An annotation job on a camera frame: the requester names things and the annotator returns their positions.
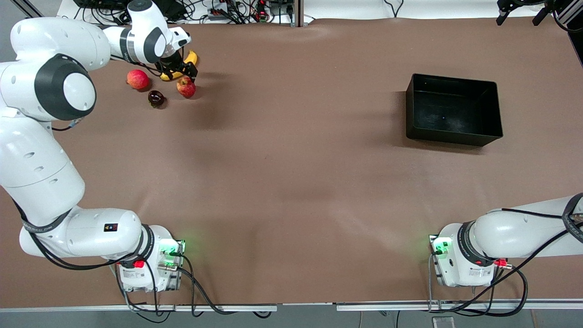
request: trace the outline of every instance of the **yellow banana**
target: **yellow banana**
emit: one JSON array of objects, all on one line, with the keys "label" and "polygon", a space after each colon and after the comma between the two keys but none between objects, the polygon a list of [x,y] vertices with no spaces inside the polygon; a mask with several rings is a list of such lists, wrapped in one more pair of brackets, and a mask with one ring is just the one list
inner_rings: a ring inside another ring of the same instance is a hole
[{"label": "yellow banana", "polygon": [[[196,65],[197,60],[198,56],[196,55],[196,53],[192,50],[188,50],[188,56],[186,56],[184,62],[191,62],[193,65]],[[172,72],[172,78],[168,78],[168,75],[166,74],[160,75],[160,78],[162,79],[162,81],[170,81],[181,76],[183,76],[183,74],[180,72]]]}]

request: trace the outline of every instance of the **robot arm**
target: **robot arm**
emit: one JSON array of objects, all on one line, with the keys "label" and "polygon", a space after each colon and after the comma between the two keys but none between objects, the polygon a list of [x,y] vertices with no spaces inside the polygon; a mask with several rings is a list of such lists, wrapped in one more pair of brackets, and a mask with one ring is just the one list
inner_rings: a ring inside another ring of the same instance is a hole
[{"label": "robot arm", "polygon": [[166,58],[166,68],[183,67],[177,50],[190,36],[179,27],[169,29],[150,0],[132,1],[128,9],[131,29],[102,30],[63,18],[14,26],[10,39],[17,60],[0,63],[0,185],[21,212],[20,245],[26,253],[43,256],[40,242],[59,258],[123,257],[126,290],[163,291],[178,280],[167,269],[179,260],[167,253],[180,253],[183,244],[161,226],[142,225],[132,211],[78,207],[85,183],[51,130],[54,120],[91,113],[97,95],[87,72],[107,65],[112,54],[131,63]]},{"label": "robot arm", "polygon": [[[499,208],[475,221],[449,224],[431,241],[441,284],[488,286],[498,259],[529,257],[541,245],[565,231],[562,216],[571,209],[570,220],[580,219],[580,195],[542,201],[513,208]],[[583,243],[574,228],[544,248],[537,256],[583,254]]]}]

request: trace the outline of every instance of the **red fruit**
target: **red fruit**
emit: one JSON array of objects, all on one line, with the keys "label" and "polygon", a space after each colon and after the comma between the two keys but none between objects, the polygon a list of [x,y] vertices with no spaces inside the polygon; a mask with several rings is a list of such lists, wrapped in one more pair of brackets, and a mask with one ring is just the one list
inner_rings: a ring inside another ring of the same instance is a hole
[{"label": "red fruit", "polygon": [[125,83],[131,85],[132,88],[139,90],[147,87],[148,84],[150,84],[150,78],[148,78],[146,73],[140,69],[134,69],[128,73],[128,77]]},{"label": "red fruit", "polygon": [[196,92],[196,86],[188,76],[180,78],[178,82],[176,82],[176,88],[178,89],[178,92],[186,98],[192,97]]}]

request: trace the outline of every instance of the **rectangular black container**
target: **rectangular black container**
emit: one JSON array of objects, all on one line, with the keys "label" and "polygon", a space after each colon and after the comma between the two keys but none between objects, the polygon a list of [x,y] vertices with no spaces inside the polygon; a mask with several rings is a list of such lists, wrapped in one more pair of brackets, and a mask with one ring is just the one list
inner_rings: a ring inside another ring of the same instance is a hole
[{"label": "rectangular black container", "polygon": [[413,74],[407,88],[410,139],[484,146],[502,138],[496,83]]}]

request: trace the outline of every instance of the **brown tabletop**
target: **brown tabletop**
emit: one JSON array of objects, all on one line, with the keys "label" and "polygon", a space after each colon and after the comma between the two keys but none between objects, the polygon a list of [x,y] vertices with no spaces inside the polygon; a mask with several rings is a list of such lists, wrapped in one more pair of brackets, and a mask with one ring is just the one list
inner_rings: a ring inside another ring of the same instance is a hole
[{"label": "brown tabletop", "polygon": [[[154,79],[169,101],[151,109],[125,84],[134,67],[112,62],[91,72],[93,113],[55,137],[86,182],[80,206],[133,210],[185,239],[216,303],[427,299],[429,234],[581,191],[583,68],[552,19],[184,29],[200,56],[192,99]],[[407,139],[413,73],[495,81],[504,137],[483,148]],[[0,206],[0,307],[123,303],[108,268],[24,254],[4,191]],[[580,257],[534,260],[529,297],[582,298],[571,288],[582,270]],[[519,297],[511,280],[496,298]],[[189,284],[161,301],[188,303]]]}]

